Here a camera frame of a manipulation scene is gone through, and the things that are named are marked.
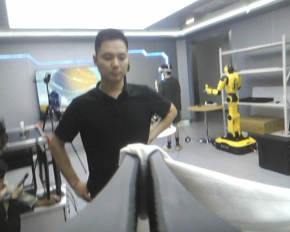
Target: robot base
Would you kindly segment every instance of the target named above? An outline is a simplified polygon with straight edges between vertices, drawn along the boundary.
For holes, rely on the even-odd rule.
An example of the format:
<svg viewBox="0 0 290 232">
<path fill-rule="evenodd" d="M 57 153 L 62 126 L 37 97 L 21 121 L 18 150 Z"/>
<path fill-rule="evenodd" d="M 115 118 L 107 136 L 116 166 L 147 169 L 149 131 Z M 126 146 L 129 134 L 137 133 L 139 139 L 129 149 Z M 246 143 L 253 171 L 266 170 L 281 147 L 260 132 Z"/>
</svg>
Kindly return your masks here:
<svg viewBox="0 0 290 232">
<path fill-rule="evenodd" d="M 220 150 L 231 152 L 236 155 L 246 154 L 256 149 L 256 140 L 251 137 L 242 137 L 240 139 L 230 139 L 227 137 L 219 137 L 213 145 Z"/>
</svg>

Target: black speaker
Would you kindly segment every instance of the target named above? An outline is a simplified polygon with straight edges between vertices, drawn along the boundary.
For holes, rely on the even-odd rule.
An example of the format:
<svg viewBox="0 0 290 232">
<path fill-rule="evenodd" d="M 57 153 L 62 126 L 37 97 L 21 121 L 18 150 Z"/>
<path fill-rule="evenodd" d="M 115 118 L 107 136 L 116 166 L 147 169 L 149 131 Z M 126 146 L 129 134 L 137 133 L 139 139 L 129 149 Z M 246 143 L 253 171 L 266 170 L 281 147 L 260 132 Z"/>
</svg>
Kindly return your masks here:
<svg viewBox="0 0 290 232">
<path fill-rule="evenodd" d="M 249 135 L 258 142 L 260 167 L 290 175 L 290 137 Z"/>
</svg>

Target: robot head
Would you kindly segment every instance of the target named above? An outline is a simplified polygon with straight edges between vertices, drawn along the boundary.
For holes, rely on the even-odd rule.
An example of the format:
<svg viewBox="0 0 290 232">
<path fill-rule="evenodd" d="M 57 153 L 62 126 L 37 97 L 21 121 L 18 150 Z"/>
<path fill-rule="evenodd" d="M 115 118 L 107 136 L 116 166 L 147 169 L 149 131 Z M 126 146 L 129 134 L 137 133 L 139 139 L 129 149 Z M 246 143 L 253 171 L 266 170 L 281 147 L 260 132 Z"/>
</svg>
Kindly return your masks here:
<svg viewBox="0 0 290 232">
<path fill-rule="evenodd" d="M 234 68 L 231 64 L 228 64 L 224 67 L 224 72 L 226 73 L 233 73 L 234 72 Z"/>
<path fill-rule="evenodd" d="M 162 64 L 159 68 L 158 68 L 158 72 L 168 72 L 170 73 L 172 71 L 172 65 L 171 64 Z"/>
</svg>

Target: vr headset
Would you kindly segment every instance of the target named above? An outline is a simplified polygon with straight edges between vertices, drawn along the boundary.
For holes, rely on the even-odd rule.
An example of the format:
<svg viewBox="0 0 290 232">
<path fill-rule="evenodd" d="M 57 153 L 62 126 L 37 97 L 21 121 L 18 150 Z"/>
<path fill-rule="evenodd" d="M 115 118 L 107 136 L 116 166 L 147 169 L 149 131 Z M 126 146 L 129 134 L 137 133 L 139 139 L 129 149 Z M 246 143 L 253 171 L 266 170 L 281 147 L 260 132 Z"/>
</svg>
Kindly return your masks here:
<svg viewBox="0 0 290 232">
<path fill-rule="evenodd" d="M 170 64 L 163 64 L 158 68 L 158 72 L 171 72 L 172 71 L 172 65 Z"/>
</svg>

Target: cardboard box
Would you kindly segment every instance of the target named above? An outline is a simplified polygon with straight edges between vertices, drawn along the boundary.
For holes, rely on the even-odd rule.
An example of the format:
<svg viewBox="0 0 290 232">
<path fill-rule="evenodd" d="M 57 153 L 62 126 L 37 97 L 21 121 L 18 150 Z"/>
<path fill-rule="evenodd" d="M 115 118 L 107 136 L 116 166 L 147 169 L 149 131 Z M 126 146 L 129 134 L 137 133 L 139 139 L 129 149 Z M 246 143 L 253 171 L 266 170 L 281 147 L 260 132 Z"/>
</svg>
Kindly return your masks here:
<svg viewBox="0 0 290 232">
<path fill-rule="evenodd" d="M 242 116 L 241 129 L 256 134 L 270 134 L 285 129 L 284 119 L 260 115 Z"/>
</svg>

